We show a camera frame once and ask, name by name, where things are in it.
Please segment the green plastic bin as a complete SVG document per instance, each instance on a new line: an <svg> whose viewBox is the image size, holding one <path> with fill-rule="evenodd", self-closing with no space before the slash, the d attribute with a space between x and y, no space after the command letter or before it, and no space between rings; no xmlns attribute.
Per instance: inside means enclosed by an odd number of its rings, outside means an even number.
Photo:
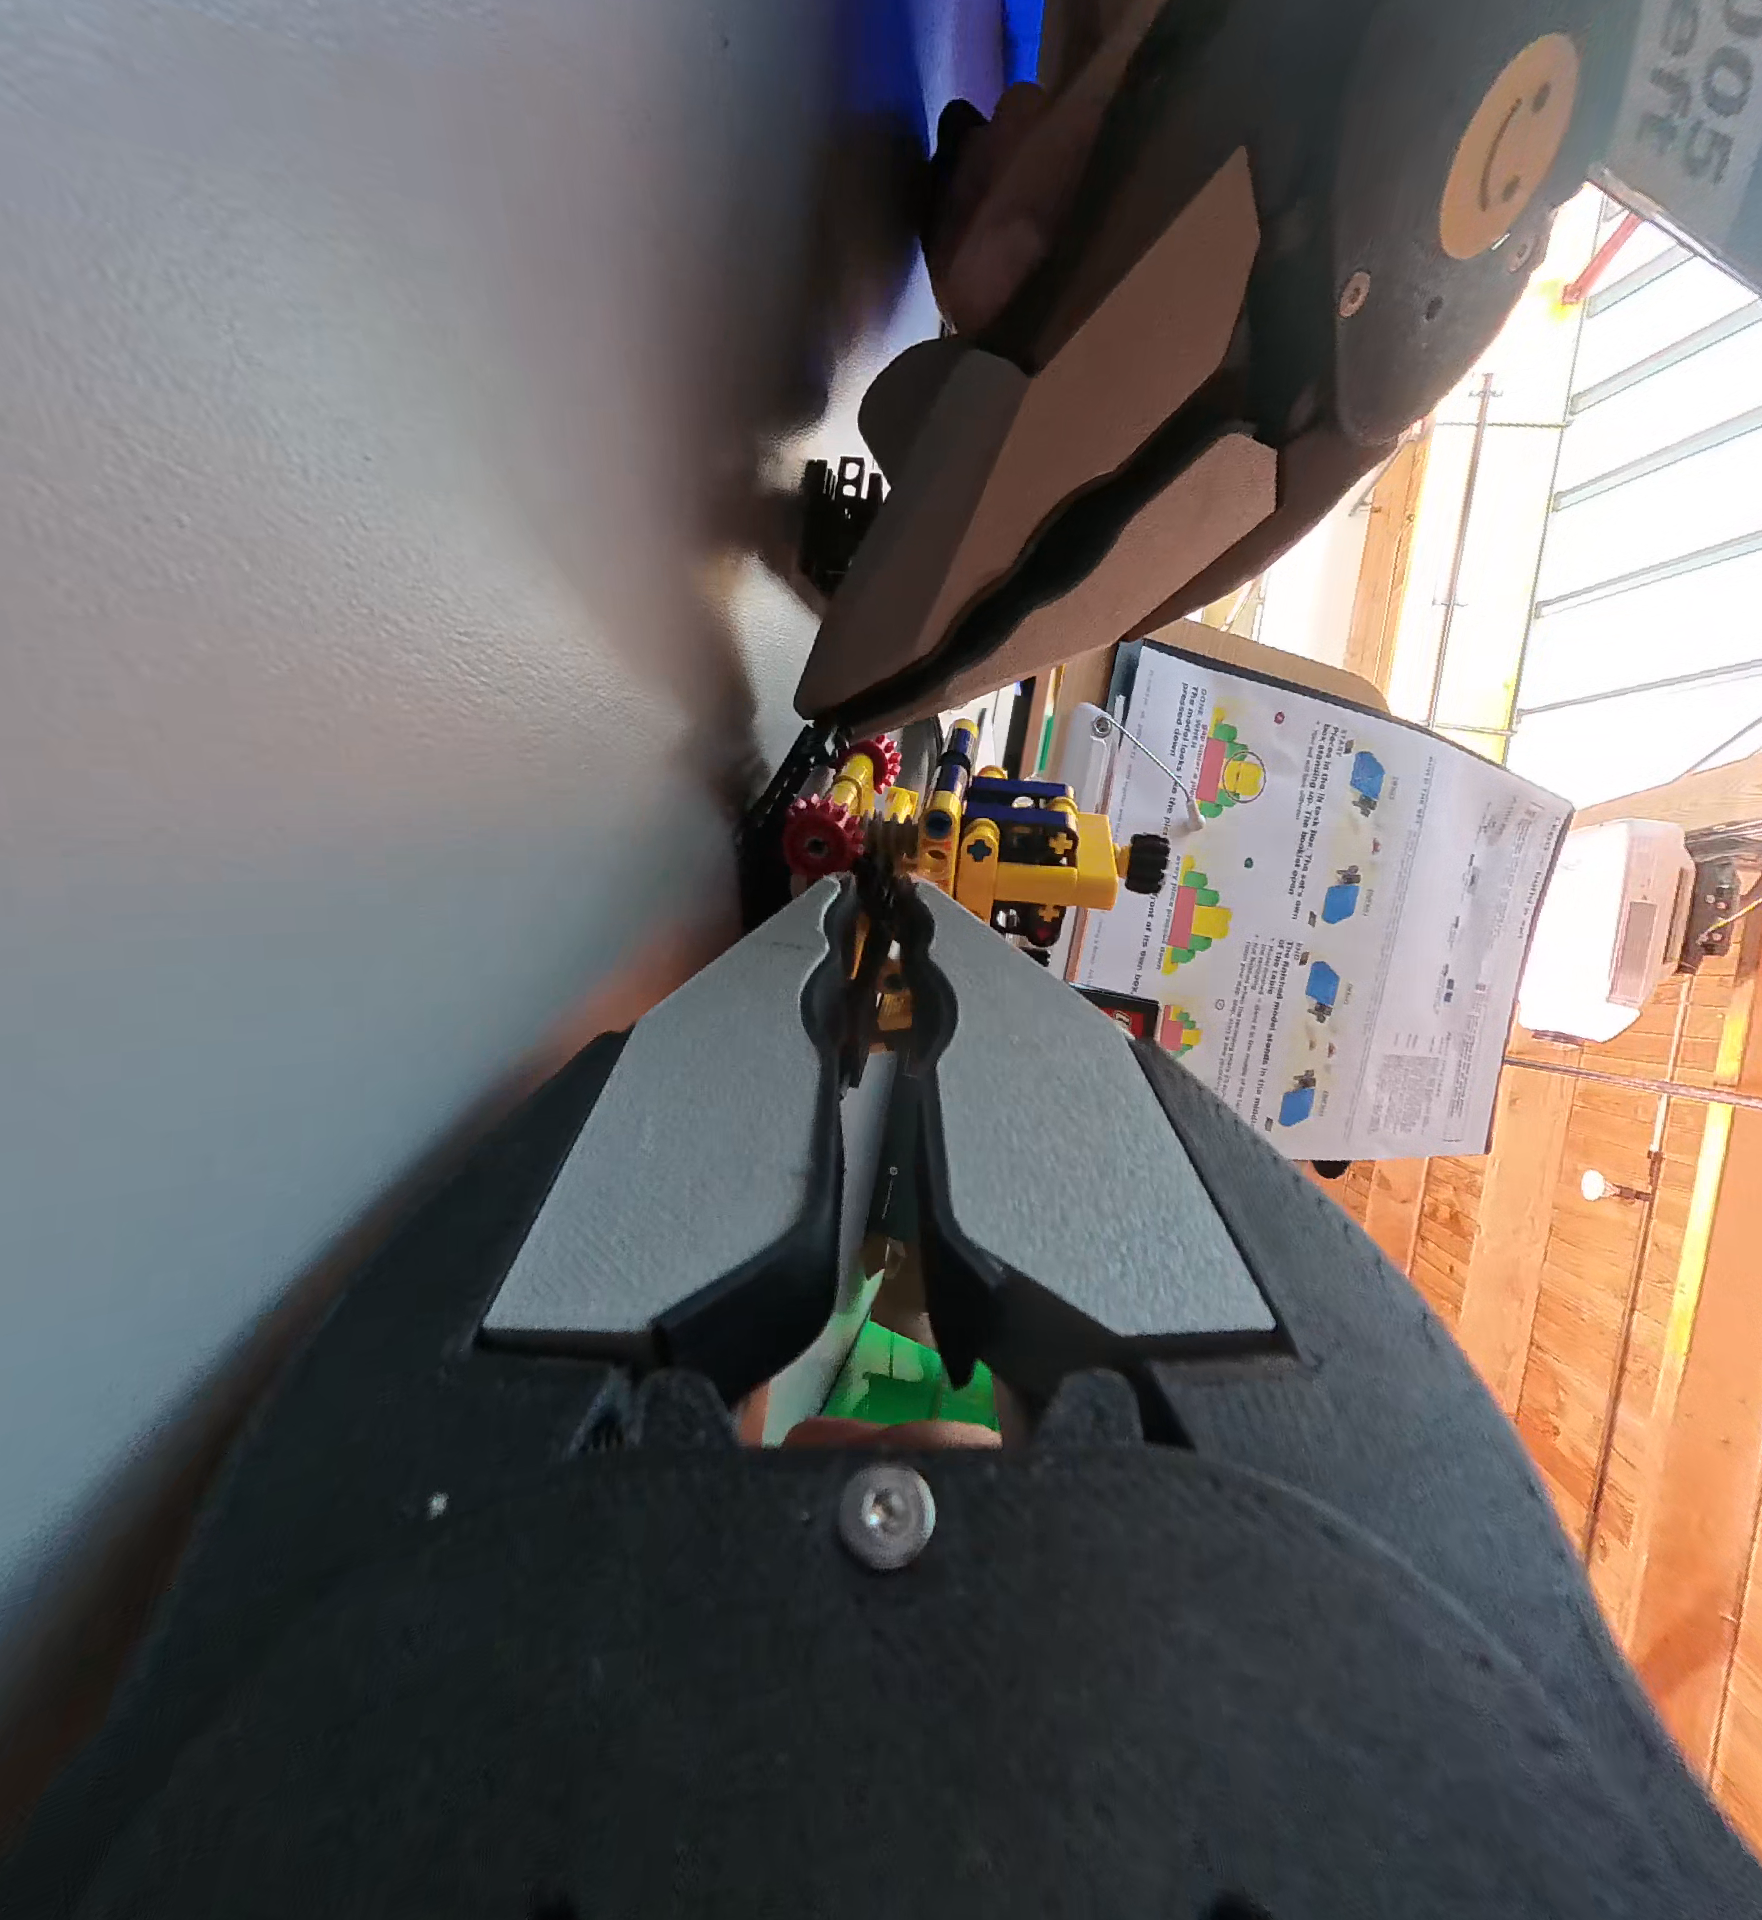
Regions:
<svg viewBox="0 0 1762 1920"><path fill-rule="evenodd" d="M998 1434L989 1369L977 1364L963 1384L948 1376L917 1273L877 1261L865 1280L871 1300L825 1394L820 1417L868 1428L948 1424Z"/></svg>

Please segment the large window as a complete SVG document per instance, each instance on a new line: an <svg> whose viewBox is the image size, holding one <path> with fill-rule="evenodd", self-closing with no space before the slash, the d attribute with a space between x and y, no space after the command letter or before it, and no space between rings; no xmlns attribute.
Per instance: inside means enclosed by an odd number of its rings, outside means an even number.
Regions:
<svg viewBox="0 0 1762 1920"><path fill-rule="evenodd" d="M1233 625L1576 806L1762 752L1762 298L1589 187Z"/></svg>

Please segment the printed instruction sheet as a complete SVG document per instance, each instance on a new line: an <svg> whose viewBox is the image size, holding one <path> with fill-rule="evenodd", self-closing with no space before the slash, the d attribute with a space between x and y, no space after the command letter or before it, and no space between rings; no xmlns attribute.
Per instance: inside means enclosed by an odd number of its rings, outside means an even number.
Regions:
<svg viewBox="0 0 1762 1920"><path fill-rule="evenodd" d="M1098 810L1158 831L1150 897L1087 912L1067 977L1297 1161L1488 1147L1572 804L1444 734L1165 640L1127 643Z"/></svg>

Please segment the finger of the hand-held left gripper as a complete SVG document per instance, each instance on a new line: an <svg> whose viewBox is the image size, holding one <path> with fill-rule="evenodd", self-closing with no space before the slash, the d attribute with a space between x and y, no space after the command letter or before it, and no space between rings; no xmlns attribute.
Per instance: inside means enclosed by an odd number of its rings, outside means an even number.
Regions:
<svg viewBox="0 0 1762 1920"><path fill-rule="evenodd" d="M961 706L939 677L966 613L1077 500L1115 489L1135 506L1223 434L1257 442L1228 368L1255 255L1253 174L1236 147L1039 372L961 341L897 357L879 388L941 380L820 618L795 694L805 719Z"/></svg>
<svg viewBox="0 0 1762 1920"><path fill-rule="evenodd" d="M1115 489L1077 500L966 613L939 697L991 691L1143 629L1272 512L1276 470L1272 447L1223 434L1141 505Z"/></svg>

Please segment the yellow lego bulldozer model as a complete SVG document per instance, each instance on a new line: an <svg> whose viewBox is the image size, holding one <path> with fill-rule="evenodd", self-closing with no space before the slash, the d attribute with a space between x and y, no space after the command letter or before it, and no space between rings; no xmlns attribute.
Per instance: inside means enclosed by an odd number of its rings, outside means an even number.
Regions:
<svg viewBox="0 0 1762 1920"><path fill-rule="evenodd" d="M1125 891L1153 899L1172 864L1160 834L1119 846L1108 819L1084 809L1067 782L1015 781L989 764L969 717L911 723L901 734L844 733L832 769L792 802L782 851L792 897L849 874L862 904L844 964L850 1085L871 1054L901 1048L911 1029L892 919L911 884L928 884L1048 967L1065 951L1070 914L1111 909Z"/></svg>

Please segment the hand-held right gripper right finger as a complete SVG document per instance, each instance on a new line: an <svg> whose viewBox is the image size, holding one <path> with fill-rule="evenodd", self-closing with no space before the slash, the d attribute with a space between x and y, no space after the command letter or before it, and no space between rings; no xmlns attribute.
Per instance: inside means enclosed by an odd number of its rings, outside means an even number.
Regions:
<svg viewBox="0 0 1762 1920"><path fill-rule="evenodd" d="M1273 1310L1129 1033L916 896L919 1219L941 1352L1011 1389L1273 1348Z"/></svg>

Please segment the person's left hand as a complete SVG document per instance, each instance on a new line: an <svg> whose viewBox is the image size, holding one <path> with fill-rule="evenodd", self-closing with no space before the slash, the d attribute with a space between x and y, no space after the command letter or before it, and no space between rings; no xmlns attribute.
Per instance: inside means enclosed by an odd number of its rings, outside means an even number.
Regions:
<svg viewBox="0 0 1762 1920"><path fill-rule="evenodd" d="M1039 75L941 109L922 224L941 331L982 341L1055 242L1163 2L1042 7Z"/></svg>

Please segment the blue plastic bin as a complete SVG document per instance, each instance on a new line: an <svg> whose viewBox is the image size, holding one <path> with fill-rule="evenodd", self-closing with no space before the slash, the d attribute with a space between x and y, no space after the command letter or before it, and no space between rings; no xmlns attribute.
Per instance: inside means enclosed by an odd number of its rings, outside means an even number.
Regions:
<svg viewBox="0 0 1762 1920"><path fill-rule="evenodd" d="M875 124L934 154L941 111L989 112L1039 72L1044 2L835 4L835 98L843 119Z"/></svg>

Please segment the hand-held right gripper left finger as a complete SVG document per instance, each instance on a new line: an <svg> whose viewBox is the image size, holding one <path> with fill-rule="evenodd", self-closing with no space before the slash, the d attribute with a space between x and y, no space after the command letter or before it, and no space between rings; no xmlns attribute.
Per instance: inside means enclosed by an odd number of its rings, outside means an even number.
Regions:
<svg viewBox="0 0 1762 1920"><path fill-rule="evenodd" d="M841 1270L846 879L823 879L618 1038L479 1328L740 1399Z"/></svg>

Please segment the white wall device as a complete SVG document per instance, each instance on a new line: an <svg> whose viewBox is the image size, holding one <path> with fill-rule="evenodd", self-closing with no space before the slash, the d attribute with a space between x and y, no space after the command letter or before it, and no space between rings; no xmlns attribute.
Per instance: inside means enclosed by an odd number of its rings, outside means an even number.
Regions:
<svg viewBox="0 0 1762 1920"><path fill-rule="evenodd" d="M1571 829L1546 879L1515 1022L1579 1043L1623 1035L1677 968L1693 882L1680 825Z"/></svg>

